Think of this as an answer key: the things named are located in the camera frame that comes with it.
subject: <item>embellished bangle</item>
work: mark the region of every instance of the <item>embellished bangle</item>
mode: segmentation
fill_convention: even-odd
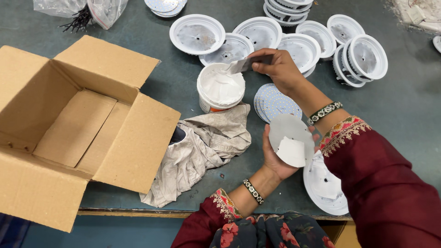
[[[248,179],[243,180],[243,185],[245,185],[245,187],[250,191],[251,195],[254,197],[254,199],[256,199],[259,205],[262,205],[265,202],[265,200],[259,195],[259,193],[257,193],[256,189]]]
[[[315,112],[311,117],[308,119],[308,124],[311,126],[314,126],[314,124],[321,118],[325,117],[326,115],[332,113],[333,111],[337,109],[343,108],[343,104],[339,101],[335,101],[324,108],[321,108],[317,112]]]

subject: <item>woman's right hand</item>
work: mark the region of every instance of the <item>woman's right hand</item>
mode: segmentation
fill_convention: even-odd
[[[248,58],[267,54],[274,54],[271,65],[253,63],[253,70],[262,74],[268,74],[279,91],[284,95],[288,95],[290,91],[294,90],[294,84],[306,80],[286,50],[262,48],[250,54]]]

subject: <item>woman's left hand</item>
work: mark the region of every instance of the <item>woman's left hand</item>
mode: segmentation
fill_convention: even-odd
[[[315,130],[314,127],[309,127],[309,131],[312,133]],[[292,174],[296,173],[297,170],[299,170],[297,167],[292,167],[288,165],[287,163],[283,162],[279,156],[274,152],[273,148],[271,147],[271,144],[269,143],[269,125],[265,125],[265,131],[263,132],[263,155],[265,156],[265,163],[263,164],[263,167],[270,169],[268,171],[274,172],[274,175],[278,177],[280,181],[285,180],[286,178],[290,177]],[[312,136],[314,142],[316,142],[320,135],[314,134]],[[314,152],[317,152],[319,150],[318,147],[314,148]]]

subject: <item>scraper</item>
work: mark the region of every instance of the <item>scraper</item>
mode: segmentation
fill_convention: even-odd
[[[230,66],[225,71],[227,74],[236,74],[244,71],[253,70],[252,65],[254,62],[271,64],[273,61],[274,54],[267,54],[262,56],[256,56],[252,58],[247,58],[244,60],[237,60],[230,63]]]

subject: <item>woman's hand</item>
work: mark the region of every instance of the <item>woman's hand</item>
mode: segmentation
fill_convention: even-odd
[[[313,132],[315,130],[314,127],[309,127],[309,131]],[[265,125],[265,131],[263,132],[263,155],[265,156],[265,163],[262,168],[267,169],[268,172],[274,173],[276,180],[285,180],[290,177],[292,174],[296,173],[298,168],[292,167],[287,163],[283,162],[279,156],[274,152],[271,144],[269,143],[269,125]],[[320,135],[314,134],[312,136],[314,142],[320,138]],[[314,148],[314,152],[319,150],[318,147]]]
[[[284,95],[288,95],[290,91],[294,90],[293,84],[306,81],[286,50],[263,48],[248,55],[248,58],[267,54],[274,54],[271,65],[253,63],[253,70],[268,74]]]

